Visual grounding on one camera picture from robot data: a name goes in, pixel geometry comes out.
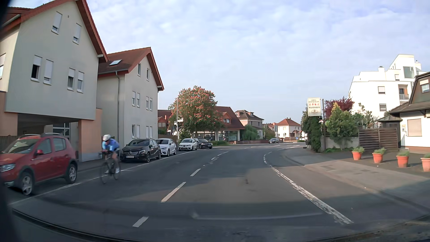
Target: skylight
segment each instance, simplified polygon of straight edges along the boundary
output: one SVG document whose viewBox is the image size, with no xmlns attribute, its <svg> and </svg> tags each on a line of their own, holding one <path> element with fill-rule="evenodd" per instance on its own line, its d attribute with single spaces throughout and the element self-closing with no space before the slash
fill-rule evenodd
<svg viewBox="0 0 430 242">
<path fill-rule="evenodd" d="M 117 65 L 120 61 L 122 61 L 122 60 L 114 60 L 114 61 L 112 61 L 112 63 L 111 63 L 111 64 L 109 64 L 109 65 Z"/>
</svg>

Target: potted plant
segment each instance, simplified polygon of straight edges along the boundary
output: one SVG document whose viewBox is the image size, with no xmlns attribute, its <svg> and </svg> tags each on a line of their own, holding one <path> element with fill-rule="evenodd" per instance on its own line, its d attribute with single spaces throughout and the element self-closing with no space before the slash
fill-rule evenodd
<svg viewBox="0 0 430 242">
<path fill-rule="evenodd" d="M 355 161 L 359 161 L 361 159 L 361 155 L 364 152 L 363 147 L 356 147 L 352 150 L 352 157 Z"/>
<path fill-rule="evenodd" d="M 399 168 L 406 168 L 408 167 L 408 161 L 409 161 L 409 151 L 407 149 L 401 150 L 396 155 L 397 157 L 397 165 Z"/>
<path fill-rule="evenodd" d="M 379 164 L 382 162 L 382 158 L 384 156 L 384 153 L 386 152 L 386 148 L 376 149 L 372 155 L 373 155 L 373 162 L 376 164 Z"/>
<path fill-rule="evenodd" d="M 421 158 L 421 162 L 423 163 L 423 170 L 430 171 L 430 153 L 425 154 L 424 157 Z"/>
</svg>

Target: red car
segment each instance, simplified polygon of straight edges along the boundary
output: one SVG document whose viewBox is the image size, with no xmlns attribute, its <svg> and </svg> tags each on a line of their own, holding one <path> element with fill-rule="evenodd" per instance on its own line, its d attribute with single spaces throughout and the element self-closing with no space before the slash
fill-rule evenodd
<svg viewBox="0 0 430 242">
<path fill-rule="evenodd" d="M 36 183 L 77 178 L 78 156 L 68 139 L 56 133 L 23 135 L 0 153 L 0 175 L 7 187 L 30 195 Z"/>
</svg>

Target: red-leaf tree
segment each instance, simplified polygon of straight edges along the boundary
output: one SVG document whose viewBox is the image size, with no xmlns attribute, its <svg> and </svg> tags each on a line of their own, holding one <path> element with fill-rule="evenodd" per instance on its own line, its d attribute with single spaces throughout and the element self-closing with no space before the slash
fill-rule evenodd
<svg viewBox="0 0 430 242">
<path fill-rule="evenodd" d="M 214 130 L 219 126 L 221 115 L 215 110 L 217 101 L 212 91 L 194 86 L 182 89 L 178 97 L 169 106 L 172 115 L 169 126 L 176 121 L 176 100 L 178 100 L 178 119 L 183 119 L 182 128 L 192 133 L 202 130 Z"/>
<path fill-rule="evenodd" d="M 324 101 L 324 113 L 326 115 L 326 119 L 328 119 L 331 115 L 332 115 L 332 109 L 333 109 L 333 105 L 337 104 L 339 106 L 339 108 L 341 108 L 342 111 L 351 111 L 352 110 L 352 105 L 354 104 L 354 101 L 351 100 L 351 98 L 345 98 L 342 97 L 339 100 L 326 100 Z"/>
</svg>

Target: car headlight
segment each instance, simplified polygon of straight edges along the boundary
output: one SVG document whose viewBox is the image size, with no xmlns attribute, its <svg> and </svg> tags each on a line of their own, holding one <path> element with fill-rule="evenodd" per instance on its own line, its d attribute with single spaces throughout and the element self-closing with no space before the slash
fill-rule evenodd
<svg viewBox="0 0 430 242">
<path fill-rule="evenodd" d="M 11 170 L 13 168 L 15 168 L 15 164 L 6 164 L 6 165 L 2 165 L 1 166 L 0 171 L 1 172 L 9 171 L 9 170 Z"/>
</svg>

